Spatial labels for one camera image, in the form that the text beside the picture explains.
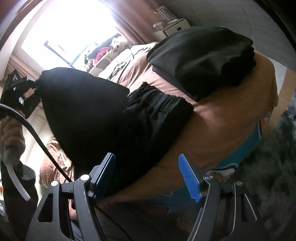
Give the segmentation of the person's left hand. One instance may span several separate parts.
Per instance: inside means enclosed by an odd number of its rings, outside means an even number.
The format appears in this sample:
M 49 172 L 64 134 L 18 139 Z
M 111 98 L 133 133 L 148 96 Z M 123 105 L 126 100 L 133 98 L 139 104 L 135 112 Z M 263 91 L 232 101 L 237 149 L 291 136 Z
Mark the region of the person's left hand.
M 13 146 L 16 149 L 14 159 L 10 161 L 15 169 L 20 162 L 20 157 L 25 150 L 25 138 L 22 124 L 17 120 L 6 116 L 1 120 L 1 159 L 4 156 L 4 147 Z

